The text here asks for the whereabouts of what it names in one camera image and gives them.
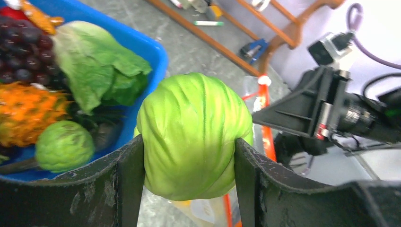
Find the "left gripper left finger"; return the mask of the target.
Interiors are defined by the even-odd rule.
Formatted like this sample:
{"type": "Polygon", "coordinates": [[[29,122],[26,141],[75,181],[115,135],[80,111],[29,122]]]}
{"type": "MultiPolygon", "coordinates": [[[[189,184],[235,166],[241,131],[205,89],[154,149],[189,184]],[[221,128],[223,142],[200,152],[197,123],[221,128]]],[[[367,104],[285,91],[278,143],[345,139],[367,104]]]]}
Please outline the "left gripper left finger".
{"type": "Polygon", "coordinates": [[[0,179],[3,227],[134,227],[145,177],[138,135],[120,149],[53,179],[0,179]]]}

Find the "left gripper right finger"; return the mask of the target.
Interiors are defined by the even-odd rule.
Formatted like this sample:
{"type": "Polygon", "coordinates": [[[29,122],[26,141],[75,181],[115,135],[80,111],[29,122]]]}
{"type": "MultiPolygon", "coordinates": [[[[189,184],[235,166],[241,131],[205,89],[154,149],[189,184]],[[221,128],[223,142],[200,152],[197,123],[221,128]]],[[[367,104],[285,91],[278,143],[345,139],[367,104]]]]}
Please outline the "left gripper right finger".
{"type": "Polygon", "coordinates": [[[339,186],[304,178],[235,141],[235,183],[244,227],[398,227],[401,184],[339,186]]]}

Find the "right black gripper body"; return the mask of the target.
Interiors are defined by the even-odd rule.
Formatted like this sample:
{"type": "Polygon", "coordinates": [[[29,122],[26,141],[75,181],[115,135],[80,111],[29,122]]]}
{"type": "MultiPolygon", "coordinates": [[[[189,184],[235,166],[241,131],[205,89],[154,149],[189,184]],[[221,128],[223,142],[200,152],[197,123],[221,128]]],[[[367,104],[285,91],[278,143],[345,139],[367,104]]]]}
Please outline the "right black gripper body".
{"type": "Polygon", "coordinates": [[[287,95],[287,131],[323,140],[333,106],[344,96],[349,80],[349,71],[329,66],[306,71],[287,95]]]}

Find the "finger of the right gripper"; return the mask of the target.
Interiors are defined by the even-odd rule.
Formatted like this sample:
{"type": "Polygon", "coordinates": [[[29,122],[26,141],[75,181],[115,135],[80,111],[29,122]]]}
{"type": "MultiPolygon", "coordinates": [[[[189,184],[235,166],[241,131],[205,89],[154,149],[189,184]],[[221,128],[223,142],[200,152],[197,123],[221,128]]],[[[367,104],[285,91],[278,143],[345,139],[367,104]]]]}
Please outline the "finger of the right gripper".
{"type": "Polygon", "coordinates": [[[313,138],[316,126],[317,71],[305,72],[296,88],[282,99],[252,114],[253,123],[313,138]]]}

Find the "clear zip top bag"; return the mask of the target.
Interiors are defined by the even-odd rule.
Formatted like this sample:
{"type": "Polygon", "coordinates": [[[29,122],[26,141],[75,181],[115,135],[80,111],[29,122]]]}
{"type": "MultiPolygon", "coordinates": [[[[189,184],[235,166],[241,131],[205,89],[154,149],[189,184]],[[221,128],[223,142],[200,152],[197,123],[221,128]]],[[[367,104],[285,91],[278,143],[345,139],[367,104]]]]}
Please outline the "clear zip top bag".
{"type": "MultiPolygon", "coordinates": [[[[257,78],[257,91],[246,90],[242,99],[252,104],[250,112],[254,113],[270,104],[269,86],[272,81],[267,74],[257,78]]],[[[253,141],[260,145],[264,155],[274,161],[276,151],[273,145],[272,129],[267,126],[253,124],[253,141]]],[[[209,200],[169,201],[184,215],[189,217],[198,227],[241,227],[242,220],[236,188],[227,194],[209,200]]]]}

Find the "pale green toy cabbage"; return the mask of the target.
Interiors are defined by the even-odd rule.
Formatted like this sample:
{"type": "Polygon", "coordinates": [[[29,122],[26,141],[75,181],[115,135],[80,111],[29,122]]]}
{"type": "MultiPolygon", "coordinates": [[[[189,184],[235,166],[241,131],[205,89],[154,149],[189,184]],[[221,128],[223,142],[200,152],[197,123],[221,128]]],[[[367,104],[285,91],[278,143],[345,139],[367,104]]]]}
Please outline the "pale green toy cabbage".
{"type": "Polygon", "coordinates": [[[142,102],[135,135],[144,143],[145,187],[173,201],[212,199],[235,185],[235,140],[253,143],[251,113],[215,77],[177,74],[142,102]]]}

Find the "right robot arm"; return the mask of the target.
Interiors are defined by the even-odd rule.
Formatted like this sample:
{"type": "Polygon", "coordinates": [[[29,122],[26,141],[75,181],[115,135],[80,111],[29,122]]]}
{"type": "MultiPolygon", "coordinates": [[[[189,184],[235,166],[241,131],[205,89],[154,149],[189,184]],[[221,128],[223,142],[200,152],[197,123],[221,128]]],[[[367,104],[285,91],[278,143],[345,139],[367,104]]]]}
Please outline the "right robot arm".
{"type": "Polygon", "coordinates": [[[300,152],[325,154],[337,144],[334,135],[400,142],[400,91],[375,101],[348,93],[348,81],[347,71],[319,66],[306,71],[291,93],[253,114],[255,124],[280,130],[274,141],[278,161],[300,152]]]}

